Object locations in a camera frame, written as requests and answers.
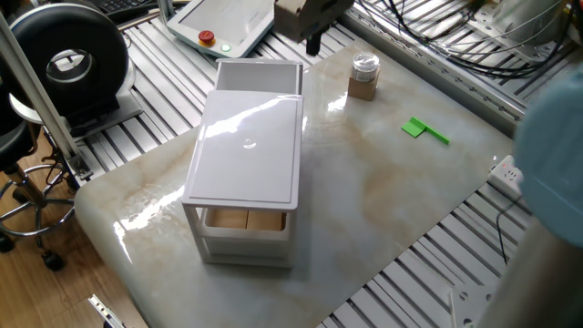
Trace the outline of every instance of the power outlet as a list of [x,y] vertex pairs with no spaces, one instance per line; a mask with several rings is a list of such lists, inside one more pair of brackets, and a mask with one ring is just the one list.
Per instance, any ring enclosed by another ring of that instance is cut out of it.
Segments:
[[514,166],[514,158],[506,156],[488,175],[488,182],[504,192],[511,200],[517,200],[520,195],[518,182],[522,180],[522,171]]

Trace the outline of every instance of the wooden floor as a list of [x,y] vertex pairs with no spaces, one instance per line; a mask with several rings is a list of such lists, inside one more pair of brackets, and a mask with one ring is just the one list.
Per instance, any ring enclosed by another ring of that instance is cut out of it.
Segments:
[[[50,154],[44,136],[38,139],[39,150],[19,164],[23,169],[41,163]],[[47,171],[33,173],[33,181],[42,189]],[[0,182],[7,178],[0,173]],[[0,200],[0,213],[16,207],[12,190]],[[50,194],[55,198],[73,198],[66,183],[58,185]],[[49,205],[44,209],[44,222],[60,219],[68,206]],[[28,209],[5,221],[8,228],[30,231],[34,228],[34,210]],[[0,253],[0,328],[30,327],[102,327],[99,314],[87,298],[97,295],[129,327],[146,327],[119,281],[91,245],[87,235],[73,218],[64,226],[44,237],[45,246],[57,252],[66,262],[61,272],[51,272],[40,257],[34,239],[15,241],[15,249]]]

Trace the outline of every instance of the red emergency stop button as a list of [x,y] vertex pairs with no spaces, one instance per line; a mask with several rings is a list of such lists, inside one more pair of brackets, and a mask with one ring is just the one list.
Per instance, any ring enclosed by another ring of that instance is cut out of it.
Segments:
[[212,46],[215,41],[215,34],[210,31],[202,31],[199,33],[199,40],[204,46]]

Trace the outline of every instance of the wooden block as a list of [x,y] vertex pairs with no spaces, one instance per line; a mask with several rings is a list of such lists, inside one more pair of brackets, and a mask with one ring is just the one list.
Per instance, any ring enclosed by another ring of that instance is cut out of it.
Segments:
[[247,229],[282,231],[285,225],[284,214],[281,212],[250,210],[247,218]]
[[380,74],[377,74],[374,80],[370,82],[361,82],[350,77],[348,81],[348,96],[357,97],[366,101],[373,100],[376,84],[379,81],[379,75]]
[[247,225],[246,210],[216,209],[214,210],[212,220],[210,221],[211,227],[245,229],[246,225]]

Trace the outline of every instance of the box lid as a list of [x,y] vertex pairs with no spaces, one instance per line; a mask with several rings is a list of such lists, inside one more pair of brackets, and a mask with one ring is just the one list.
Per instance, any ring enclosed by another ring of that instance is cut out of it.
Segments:
[[295,210],[302,106],[298,95],[209,92],[182,202]]

